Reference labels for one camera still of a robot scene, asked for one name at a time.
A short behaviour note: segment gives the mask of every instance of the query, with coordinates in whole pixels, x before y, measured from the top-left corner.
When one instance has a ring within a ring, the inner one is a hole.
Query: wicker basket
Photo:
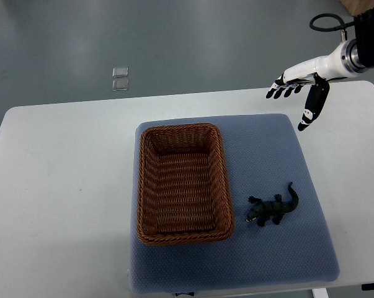
[[[137,235],[147,245],[220,241],[234,214],[220,130],[151,127],[140,140]]]

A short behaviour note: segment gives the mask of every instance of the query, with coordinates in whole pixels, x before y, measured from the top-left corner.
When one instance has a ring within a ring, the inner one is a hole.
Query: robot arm
[[[293,91],[294,93],[300,92],[304,85],[312,85],[306,100],[302,120],[298,124],[299,131],[307,128],[318,118],[330,90],[329,81],[353,78],[367,71],[369,67],[374,67],[374,43],[372,41],[372,38],[374,38],[374,17],[372,10],[374,9],[355,17],[353,22],[346,25],[339,16],[333,14],[323,14],[312,19],[309,26],[314,30],[343,30],[343,41],[328,56],[313,58],[288,68],[271,86],[267,98],[273,96],[274,99],[277,99],[283,92],[284,97],[288,97]],[[324,16],[335,17],[341,25],[330,29],[315,27],[313,22]],[[346,40],[345,28],[351,25],[355,25],[357,39]]]

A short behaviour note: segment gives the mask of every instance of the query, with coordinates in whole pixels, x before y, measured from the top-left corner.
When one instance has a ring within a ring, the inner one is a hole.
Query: toy crocodile
[[[250,209],[246,222],[251,222],[258,218],[257,224],[260,227],[264,227],[267,220],[272,217],[272,221],[275,225],[280,224],[285,213],[289,213],[296,209],[298,205],[298,195],[292,188],[292,182],[288,184],[288,191],[292,196],[292,201],[282,202],[282,196],[280,194],[274,195],[274,201],[264,202],[262,199],[256,197],[249,197],[249,202],[255,204],[252,209]]]

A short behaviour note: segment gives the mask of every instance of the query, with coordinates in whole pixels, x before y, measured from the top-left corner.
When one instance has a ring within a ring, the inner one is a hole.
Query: cardboard box
[[[352,16],[363,14],[374,7],[374,0],[341,0]]]

